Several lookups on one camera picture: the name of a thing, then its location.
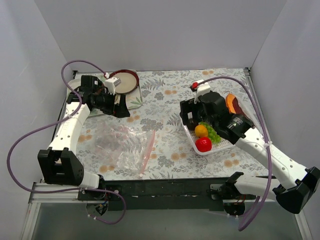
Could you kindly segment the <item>green fake grapes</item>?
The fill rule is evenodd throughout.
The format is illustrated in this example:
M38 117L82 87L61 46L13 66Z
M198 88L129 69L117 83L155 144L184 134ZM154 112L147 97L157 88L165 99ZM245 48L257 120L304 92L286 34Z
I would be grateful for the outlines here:
M211 125L206 122L200 122L199 125L204 126L208 131L208 138L211 140L213 144L219 144L221 142L221 137L217 134L217 132L213 129Z

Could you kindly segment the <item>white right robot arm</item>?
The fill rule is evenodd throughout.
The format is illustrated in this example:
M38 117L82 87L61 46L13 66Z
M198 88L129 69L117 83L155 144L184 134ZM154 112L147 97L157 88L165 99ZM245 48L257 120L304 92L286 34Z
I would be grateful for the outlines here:
M236 172L216 190L217 194L232 199L241 195L265 196L288 212L298 214L316 192L320 170L295 162L271 142L265 142L266 138L250 119L229 112L219 93L209 91L198 99L183 100L179 105L183 125L189 123L188 114L197 122L208 123L221 138L247 152L271 172L270 179Z

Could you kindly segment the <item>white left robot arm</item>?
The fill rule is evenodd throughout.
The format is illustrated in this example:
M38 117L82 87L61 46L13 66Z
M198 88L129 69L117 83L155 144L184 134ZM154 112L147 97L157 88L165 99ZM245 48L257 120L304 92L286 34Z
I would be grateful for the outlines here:
M106 187L100 176L85 170L76 156L77 142L85 120L94 109L116 118L130 116L126 95L120 94L116 103L117 77L105 81L93 75L83 75L80 86L72 89L66 99L64 121L46 150L40 150L37 159L44 181L51 185L68 185L89 189L95 200L106 196Z

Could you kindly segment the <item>clear zip top bag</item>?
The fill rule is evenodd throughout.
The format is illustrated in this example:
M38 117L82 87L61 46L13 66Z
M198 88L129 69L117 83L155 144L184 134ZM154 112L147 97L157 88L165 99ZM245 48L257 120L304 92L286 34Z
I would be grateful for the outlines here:
M155 135L155 130L103 121L97 125L91 149L103 164L141 177L150 159Z

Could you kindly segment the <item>yellow fake bell pepper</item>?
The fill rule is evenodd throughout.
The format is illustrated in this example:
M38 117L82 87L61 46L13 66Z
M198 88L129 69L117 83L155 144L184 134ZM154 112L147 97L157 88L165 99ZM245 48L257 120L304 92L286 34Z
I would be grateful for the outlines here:
M208 133L208 130L207 128L202 125L202 124L199 124L195 127L194 129L194 134L198 137L198 138L204 138L204 137L208 137L209 133Z

